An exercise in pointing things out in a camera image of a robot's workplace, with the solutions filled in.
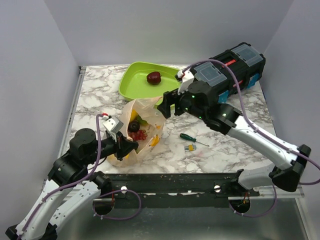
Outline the orange plastic bag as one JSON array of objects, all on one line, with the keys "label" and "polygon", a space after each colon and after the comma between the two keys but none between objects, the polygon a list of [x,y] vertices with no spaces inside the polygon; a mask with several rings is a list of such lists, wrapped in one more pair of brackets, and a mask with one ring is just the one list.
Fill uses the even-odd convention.
[{"label": "orange plastic bag", "polygon": [[131,112],[134,109],[138,116],[136,121],[140,123],[140,130],[145,130],[147,133],[146,140],[138,140],[137,150],[132,150],[122,161],[117,160],[114,155],[107,158],[107,161],[116,167],[128,167],[142,162],[155,148],[161,140],[163,128],[166,119],[161,112],[156,109],[156,103],[161,101],[162,97],[152,98],[137,98],[127,103],[123,109],[119,119],[123,122],[123,127],[120,129],[121,133],[129,137],[128,125],[130,123]]}]

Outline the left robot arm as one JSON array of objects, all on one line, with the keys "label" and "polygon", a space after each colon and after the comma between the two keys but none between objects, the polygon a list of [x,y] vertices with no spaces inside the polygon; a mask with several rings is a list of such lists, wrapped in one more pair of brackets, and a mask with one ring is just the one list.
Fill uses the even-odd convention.
[{"label": "left robot arm", "polygon": [[36,203],[18,225],[5,234],[11,240],[55,240],[58,233],[79,210],[97,197],[112,191],[111,179],[101,171],[88,174],[88,165],[115,155],[119,160],[136,150],[139,144],[121,132],[99,142],[90,128],[78,130],[69,142],[69,150],[58,158],[48,174]]}]

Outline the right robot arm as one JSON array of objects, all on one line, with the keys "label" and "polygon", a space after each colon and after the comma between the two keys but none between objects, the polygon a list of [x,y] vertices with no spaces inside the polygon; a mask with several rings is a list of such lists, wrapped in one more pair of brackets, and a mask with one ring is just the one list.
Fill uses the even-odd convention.
[{"label": "right robot arm", "polygon": [[244,114],[227,103],[219,103],[216,91],[203,81],[190,84],[187,91],[167,91],[157,109],[168,119],[174,114],[188,113],[201,119],[213,131],[235,138],[261,153],[271,164],[255,169],[237,171],[230,191],[241,196],[255,187],[275,185],[286,192],[295,192],[305,170],[311,149],[284,142],[256,125],[250,126]]}]

